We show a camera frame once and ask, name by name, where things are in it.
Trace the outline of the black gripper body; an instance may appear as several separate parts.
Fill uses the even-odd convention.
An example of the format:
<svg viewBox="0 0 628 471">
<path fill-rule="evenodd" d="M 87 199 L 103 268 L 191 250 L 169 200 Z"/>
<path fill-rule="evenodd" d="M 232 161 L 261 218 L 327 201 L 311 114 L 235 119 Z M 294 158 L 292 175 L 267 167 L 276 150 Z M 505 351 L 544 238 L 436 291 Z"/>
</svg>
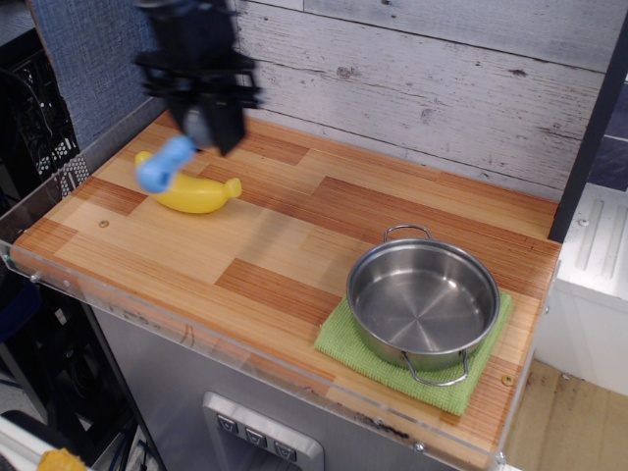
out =
<svg viewBox="0 0 628 471">
<path fill-rule="evenodd" d="M 135 63 L 144 73 L 146 92 L 197 104 L 214 98 L 242 108 L 260 104 L 255 61 L 236 51 L 232 9 L 143 9 L 155 35 L 154 50 Z"/>
</svg>

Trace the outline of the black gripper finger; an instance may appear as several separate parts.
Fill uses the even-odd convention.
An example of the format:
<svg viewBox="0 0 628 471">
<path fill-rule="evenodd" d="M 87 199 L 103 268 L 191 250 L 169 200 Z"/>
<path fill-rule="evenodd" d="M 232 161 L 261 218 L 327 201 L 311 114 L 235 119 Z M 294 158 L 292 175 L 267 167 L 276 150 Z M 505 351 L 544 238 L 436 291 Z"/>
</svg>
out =
<svg viewBox="0 0 628 471">
<path fill-rule="evenodd" d="M 203 111 L 213 146 L 227 156 L 245 137 L 242 108 L 231 99 L 210 97 Z"/>
<path fill-rule="evenodd" d="M 186 135 L 193 135 L 196 124 L 194 103 L 188 97 L 169 96 L 166 104 L 181 131 Z"/>
</svg>

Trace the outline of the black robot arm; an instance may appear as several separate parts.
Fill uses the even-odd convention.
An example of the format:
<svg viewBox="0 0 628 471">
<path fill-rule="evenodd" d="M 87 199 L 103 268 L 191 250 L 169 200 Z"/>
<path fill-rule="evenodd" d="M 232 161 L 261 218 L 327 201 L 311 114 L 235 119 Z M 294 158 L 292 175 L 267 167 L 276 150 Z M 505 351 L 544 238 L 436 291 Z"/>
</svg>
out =
<svg viewBox="0 0 628 471">
<path fill-rule="evenodd" d="M 157 47 L 135 63 L 195 148 L 228 155 L 246 136 L 244 110 L 259 103 L 255 61 L 236 51 L 236 12 L 225 1 L 139 1 Z"/>
</svg>

